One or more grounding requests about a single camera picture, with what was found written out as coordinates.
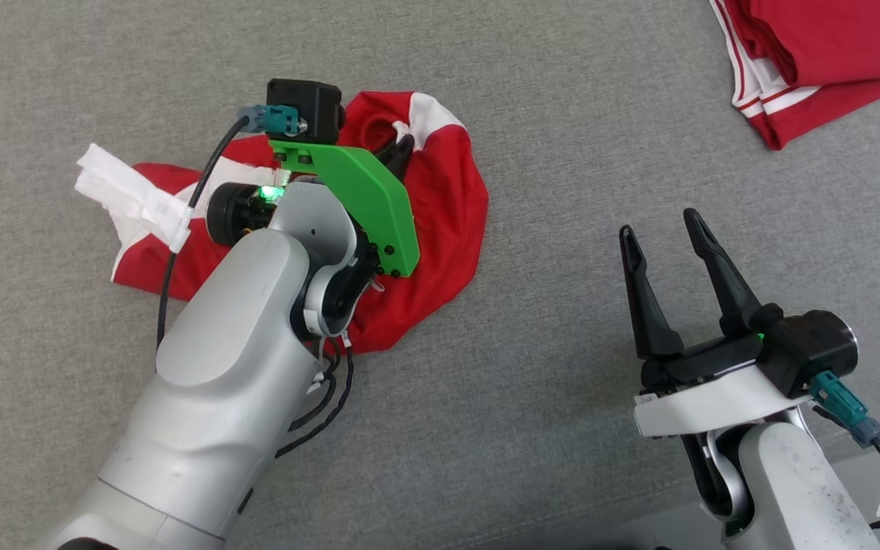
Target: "robotic arm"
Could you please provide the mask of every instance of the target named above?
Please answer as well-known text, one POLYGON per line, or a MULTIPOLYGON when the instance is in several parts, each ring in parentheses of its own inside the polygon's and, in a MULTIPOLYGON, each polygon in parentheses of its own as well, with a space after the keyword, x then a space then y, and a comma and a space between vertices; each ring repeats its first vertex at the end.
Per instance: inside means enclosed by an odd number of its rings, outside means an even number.
POLYGON ((633 337, 645 360, 640 435, 680 436, 730 550, 880 548, 799 410, 819 383, 855 369, 851 328, 828 311, 784 317, 775 304, 761 306, 698 212, 684 210, 684 223, 708 267, 723 337, 684 347, 650 288, 633 230, 621 229, 633 337))
POLYGON ((165 335, 156 376, 97 480, 34 549, 223 548, 321 378, 324 338, 342 335, 384 265, 396 276, 415 267, 395 175, 402 150, 389 150, 390 171, 366 150, 332 145, 340 98, 325 84, 270 83, 271 105, 256 111, 280 116, 262 129, 289 140, 271 142, 284 167, 322 180, 226 184, 213 195, 210 235, 233 250, 165 335))

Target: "green led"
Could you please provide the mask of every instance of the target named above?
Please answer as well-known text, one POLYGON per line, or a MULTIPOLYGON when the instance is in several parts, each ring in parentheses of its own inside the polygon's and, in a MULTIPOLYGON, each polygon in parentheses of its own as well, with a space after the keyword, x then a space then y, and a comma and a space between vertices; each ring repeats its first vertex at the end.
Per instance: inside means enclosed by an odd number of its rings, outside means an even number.
POLYGON ((264 201, 276 202, 277 199, 283 197, 283 187, 264 185, 259 191, 257 191, 257 194, 260 195, 260 198, 264 199, 264 201))

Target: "red and white garment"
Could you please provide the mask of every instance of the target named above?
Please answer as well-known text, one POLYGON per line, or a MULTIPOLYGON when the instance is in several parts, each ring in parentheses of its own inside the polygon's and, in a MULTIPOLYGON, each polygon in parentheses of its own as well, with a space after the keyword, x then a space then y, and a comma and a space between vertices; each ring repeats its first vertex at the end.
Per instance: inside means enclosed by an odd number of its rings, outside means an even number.
POLYGON ((880 2, 710 0, 733 105, 769 149, 880 99, 880 2))
MULTIPOLYGON (((412 205, 420 258, 409 278, 380 277, 384 292, 360 299, 349 326, 357 353, 391 348, 474 277, 487 220, 488 192, 471 156, 471 137, 434 98, 419 92, 362 92, 347 105, 338 145, 380 150, 407 134, 415 139, 403 183, 412 205)), ((172 231, 199 180, 198 170, 170 164, 129 167, 97 146, 78 161, 76 188, 108 210, 121 248, 112 281, 159 293, 172 231)), ((192 299, 229 248, 205 226, 212 192, 223 183, 275 185, 287 177, 266 136, 236 140, 210 174, 189 239, 178 253, 169 295, 192 299)))

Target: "green bracket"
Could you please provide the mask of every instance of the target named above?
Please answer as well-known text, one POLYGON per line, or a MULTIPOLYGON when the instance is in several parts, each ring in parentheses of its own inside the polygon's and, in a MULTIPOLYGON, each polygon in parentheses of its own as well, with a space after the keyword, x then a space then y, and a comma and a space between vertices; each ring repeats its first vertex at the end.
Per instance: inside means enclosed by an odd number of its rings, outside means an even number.
POLYGON ((406 188, 368 150, 289 141, 270 142, 280 167, 315 174, 378 247, 382 269, 409 277, 419 262, 406 188))

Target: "white cable tie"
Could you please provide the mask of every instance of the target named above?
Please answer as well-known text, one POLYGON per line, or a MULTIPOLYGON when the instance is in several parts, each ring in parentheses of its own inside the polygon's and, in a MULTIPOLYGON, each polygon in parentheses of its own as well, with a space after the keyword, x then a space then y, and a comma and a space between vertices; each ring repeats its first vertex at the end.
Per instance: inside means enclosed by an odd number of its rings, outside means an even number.
POLYGON ((192 230, 189 230, 189 222, 192 221, 195 211, 192 206, 186 206, 186 209, 183 210, 179 225, 175 228, 175 233, 171 237, 172 241, 168 243, 168 250, 171 253, 178 254, 186 240, 189 239, 189 233, 192 233, 192 230))

